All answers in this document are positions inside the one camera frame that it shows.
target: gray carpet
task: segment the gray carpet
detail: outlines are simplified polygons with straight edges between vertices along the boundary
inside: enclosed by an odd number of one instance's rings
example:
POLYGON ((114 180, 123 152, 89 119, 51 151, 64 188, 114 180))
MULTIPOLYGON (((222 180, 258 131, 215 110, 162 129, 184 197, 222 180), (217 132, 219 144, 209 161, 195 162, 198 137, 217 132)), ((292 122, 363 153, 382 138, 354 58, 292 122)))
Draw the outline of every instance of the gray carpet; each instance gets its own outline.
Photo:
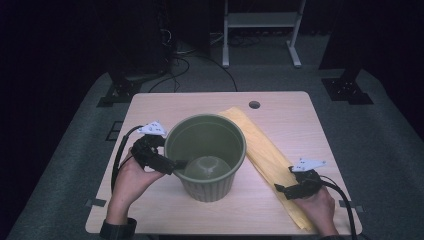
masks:
MULTIPOLYGON (((296 44, 302 68, 295 69, 284 39, 267 37, 247 48, 230 48, 230 67, 238 91, 305 91, 313 102, 344 181, 359 213, 363 233, 371 239, 424 239, 424 144, 386 95, 382 84, 366 71, 357 82, 373 105, 332 102, 321 78, 339 77, 341 70, 318 70, 328 36, 304 36, 296 44)), ((184 57, 189 70, 176 78, 177 92, 235 91, 230 76, 214 62, 193 53, 184 57)), ((212 47, 221 61, 221 49, 212 47)), ((174 60, 173 73, 186 69, 174 60)), ((143 84, 148 92, 156 83, 143 84)), ((85 231, 115 142, 105 141, 114 121, 123 120, 128 103, 96 107, 111 80, 100 76, 87 94, 57 147, 47 169, 8 239, 97 239, 85 231)), ((152 92, 173 92, 163 82, 152 92)), ((295 237, 294 239, 316 239, 295 237)), ((148 239, 137 235, 135 239, 148 239)))

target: folded towel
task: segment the folded towel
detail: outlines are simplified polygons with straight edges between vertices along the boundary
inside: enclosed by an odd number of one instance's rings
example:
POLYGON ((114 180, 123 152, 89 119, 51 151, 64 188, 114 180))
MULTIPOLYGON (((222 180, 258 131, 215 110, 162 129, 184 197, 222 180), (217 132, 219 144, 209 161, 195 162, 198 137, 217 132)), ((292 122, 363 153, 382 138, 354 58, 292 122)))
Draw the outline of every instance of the folded towel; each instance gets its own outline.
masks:
POLYGON ((270 188, 274 191, 293 221, 299 228, 311 230, 313 225, 302 210, 291 200, 287 200, 285 195, 278 192, 274 187, 274 183, 283 186, 297 184, 294 175, 288 169, 289 166, 292 166, 292 163, 239 108, 233 107, 219 114, 233 121, 241 129, 246 139, 247 157, 268 182, 270 188))

